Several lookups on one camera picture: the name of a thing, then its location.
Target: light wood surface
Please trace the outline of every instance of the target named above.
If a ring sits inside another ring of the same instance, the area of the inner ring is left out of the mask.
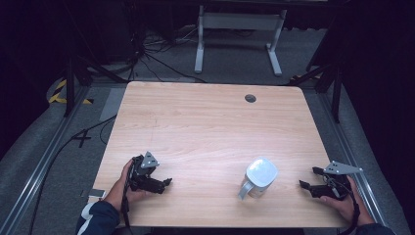
[[[296,87],[130,82],[94,188],[108,192],[128,160],[147,151],[161,163],[152,177],[173,180],[162,195],[130,205],[132,225],[346,226],[299,186],[322,184],[311,168],[329,160]],[[241,201],[246,168],[260,156],[279,175],[261,198]]]

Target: white cup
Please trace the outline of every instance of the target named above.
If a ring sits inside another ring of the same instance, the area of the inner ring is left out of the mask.
[[[239,198],[244,200],[245,196],[259,198],[271,185],[278,175],[277,167],[268,159],[260,157],[250,164],[242,182]]]

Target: person's hand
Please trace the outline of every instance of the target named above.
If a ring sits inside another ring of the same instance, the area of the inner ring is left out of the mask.
[[[107,197],[104,199],[104,201],[110,203],[113,205],[113,207],[117,210],[121,210],[121,203],[122,203],[122,196],[124,192],[124,185],[125,180],[127,179],[128,170],[132,164],[132,160],[130,160],[122,169],[121,177],[119,180],[116,181],[113,188],[111,189],[110,193],[108,193]],[[137,190],[137,191],[131,191],[131,188],[128,187],[126,196],[129,203],[137,202],[147,195],[149,195],[149,192],[143,191],[143,190]]]
[[[370,216],[369,211],[364,206],[363,200],[360,197],[360,194],[357,192],[357,186],[354,180],[351,177],[347,177],[348,181],[350,182],[351,190],[353,192],[354,198],[356,199],[356,202],[359,204],[360,209],[360,216],[357,220],[357,226],[374,223],[375,220]],[[351,223],[353,219],[353,200],[351,199],[351,196],[348,195],[343,201],[339,201],[336,199],[333,199],[331,197],[322,196],[320,197],[320,200],[327,206],[336,209],[339,211],[339,213],[342,215],[342,217]]]

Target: dark jacket sleeve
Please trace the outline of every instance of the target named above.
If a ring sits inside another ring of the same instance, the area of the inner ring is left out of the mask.
[[[379,223],[371,223],[356,228],[356,235],[395,235],[390,228]]]
[[[113,205],[101,201],[90,203],[82,210],[76,224],[77,235],[112,234],[119,224],[119,213]]]

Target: round hole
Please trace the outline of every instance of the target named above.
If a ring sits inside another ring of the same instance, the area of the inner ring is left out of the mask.
[[[255,97],[255,95],[248,94],[248,95],[245,96],[245,100],[250,102],[250,103],[253,103],[253,102],[256,101],[256,97]]]

